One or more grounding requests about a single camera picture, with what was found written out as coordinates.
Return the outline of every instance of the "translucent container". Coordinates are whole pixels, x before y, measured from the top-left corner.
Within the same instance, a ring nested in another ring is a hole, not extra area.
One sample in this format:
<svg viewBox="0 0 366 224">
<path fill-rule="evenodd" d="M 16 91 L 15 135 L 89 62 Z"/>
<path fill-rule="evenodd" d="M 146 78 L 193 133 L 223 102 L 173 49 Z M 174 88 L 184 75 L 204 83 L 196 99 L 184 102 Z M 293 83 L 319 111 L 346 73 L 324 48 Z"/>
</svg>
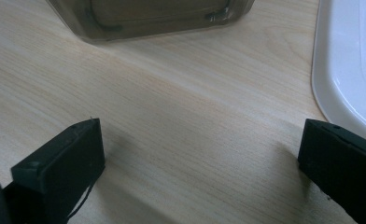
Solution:
<svg viewBox="0 0 366 224">
<path fill-rule="evenodd" d="M 254 0 L 47 0 L 85 41 L 113 40 L 227 24 Z"/>
</svg>

